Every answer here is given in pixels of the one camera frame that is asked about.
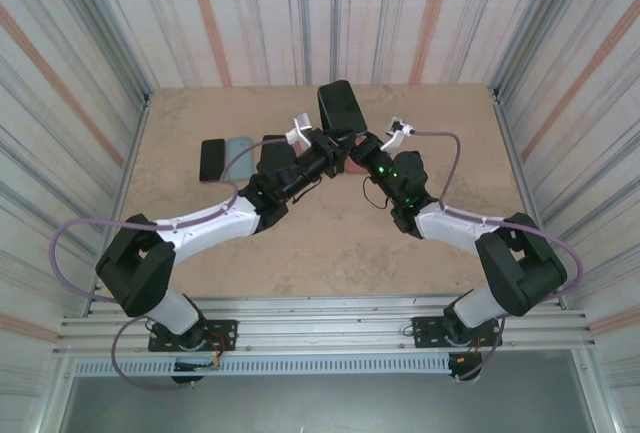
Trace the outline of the grey-blue phone case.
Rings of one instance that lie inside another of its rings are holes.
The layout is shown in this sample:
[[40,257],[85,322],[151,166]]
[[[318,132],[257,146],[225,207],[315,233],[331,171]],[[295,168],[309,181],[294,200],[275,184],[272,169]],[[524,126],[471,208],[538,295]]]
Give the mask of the grey-blue phone case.
[[233,137],[227,141],[225,179],[245,181],[251,177],[254,168],[252,145],[248,136]]

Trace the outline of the grey metal panel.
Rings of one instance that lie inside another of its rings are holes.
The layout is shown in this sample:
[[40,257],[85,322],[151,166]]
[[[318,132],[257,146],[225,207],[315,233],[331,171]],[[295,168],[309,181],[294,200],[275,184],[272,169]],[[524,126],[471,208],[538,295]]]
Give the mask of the grey metal panel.
[[595,433],[571,356],[498,353],[446,375],[214,377],[145,391],[75,381],[62,433]]

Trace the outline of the aluminium table side rail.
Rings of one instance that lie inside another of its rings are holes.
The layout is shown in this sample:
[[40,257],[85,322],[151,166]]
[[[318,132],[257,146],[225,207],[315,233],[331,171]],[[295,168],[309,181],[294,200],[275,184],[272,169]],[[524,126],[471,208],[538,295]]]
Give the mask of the aluminium table side rail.
[[493,88],[489,89],[489,94],[524,210],[538,227],[544,229],[544,223],[529,189],[521,158],[507,121],[507,111],[502,96],[498,90]]
[[[126,195],[129,189],[131,176],[135,167],[135,162],[139,152],[145,126],[149,117],[149,113],[151,111],[153,97],[154,97],[154,93],[150,93],[145,98],[146,102],[144,104],[144,108],[141,110],[141,115],[134,132],[131,147],[129,149],[128,156],[126,158],[126,161],[121,171],[120,183],[119,183],[117,195],[114,200],[113,208],[111,210],[110,220],[118,220],[118,221],[120,220],[120,215],[123,211]],[[114,232],[114,227],[112,226],[107,226],[105,228],[106,229],[103,232],[104,241],[102,244],[102,250],[104,250],[107,247]],[[96,291],[98,293],[101,291],[100,280],[97,276],[94,275],[94,278],[92,281],[93,283],[91,285],[92,286],[91,293],[97,294]],[[85,300],[84,310],[83,310],[83,313],[81,313],[81,317],[86,317],[89,313],[91,313],[91,308],[94,302],[95,300],[92,300],[92,299]]]

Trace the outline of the aluminium frame rail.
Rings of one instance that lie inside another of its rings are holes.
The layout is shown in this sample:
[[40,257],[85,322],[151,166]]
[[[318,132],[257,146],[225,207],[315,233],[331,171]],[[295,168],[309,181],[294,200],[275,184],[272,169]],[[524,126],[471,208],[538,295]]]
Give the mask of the aluminium frame rail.
[[[236,312],[231,318],[238,323],[239,337],[255,343],[260,337],[293,338],[316,341],[322,338],[358,337],[366,335],[399,336],[412,329],[416,312],[401,311],[319,311],[317,313],[269,310],[259,316],[255,311],[245,315]],[[61,341],[106,339],[116,334],[125,320],[114,315],[98,315],[83,319],[67,319],[59,332]],[[561,342],[589,340],[591,333],[581,312],[543,309],[523,318],[508,318],[506,335],[525,335],[533,341]]]
[[249,297],[249,298],[196,298],[201,310],[318,310],[318,309],[374,309],[429,307],[443,309],[453,302],[455,296],[409,295],[409,296],[354,296],[354,297]]
[[[100,339],[96,344],[87,342],[64,343],[57,345],[52,355],[54,358],[62,357],[107,357],[110,354],[112,341],[110,339]],[[401,353],[401,352],[439,352],[439,353],[471,353],[478,352],[487,353],[492,346],[480,347],[445,347],[445,348],[416,348],[413,341],[406,338],[404,341],[400,339],[382,338],[375,339],[373,342],[349,343],[349,344],[307,344],[300,343],[295,345],[284,344],[262,344],[256,343],[250,345],[247,342],[238,341],[234,351],[227,351],[224,355],[305,355],[305,354],[373,354],[373,353]],[[577,337],[562,339],[558,341],[526,341],[524,338],[516,339],[514,335],[502,336],[502,343],[499,349],[506,351],[554,351],[554,350],[576,350],[576,349],[595,349],[596,344],[592,339],[586,337]]]

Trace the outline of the aluminium frame post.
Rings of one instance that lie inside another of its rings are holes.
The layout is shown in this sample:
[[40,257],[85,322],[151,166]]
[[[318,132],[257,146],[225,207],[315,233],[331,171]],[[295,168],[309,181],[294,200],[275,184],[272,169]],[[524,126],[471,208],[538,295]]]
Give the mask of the aluminium frame post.
[[120,83],[132,98],[146,101],[153,87],[125,39],[124,30],[108,0],[80,0],[80,4],[90,32]]

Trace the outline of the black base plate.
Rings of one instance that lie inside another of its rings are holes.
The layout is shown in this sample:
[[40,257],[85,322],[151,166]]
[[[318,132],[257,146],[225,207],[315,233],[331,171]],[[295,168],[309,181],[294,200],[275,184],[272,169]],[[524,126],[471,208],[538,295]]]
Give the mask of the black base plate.
[[199,320],[181,335],[154,323],[150,329],[150,352],[234,351],[239,323],[236,320]]
[[459,320],[444,316],[414,317],[411,330],[416,348],[485,347],[495,343],[499,323],[492,319],[468,328]]

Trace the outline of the aluminium frame leg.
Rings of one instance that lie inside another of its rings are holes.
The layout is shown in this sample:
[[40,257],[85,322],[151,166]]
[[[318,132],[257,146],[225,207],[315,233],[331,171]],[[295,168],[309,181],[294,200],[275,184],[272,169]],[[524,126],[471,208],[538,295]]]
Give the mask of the aluminium frame leg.
[[626,433],[614,394],[594,351],[576,349],[572,357],[595,433]]
[[54,358],[45,376],[32,433],[59,433],[74,382],[76,360]]

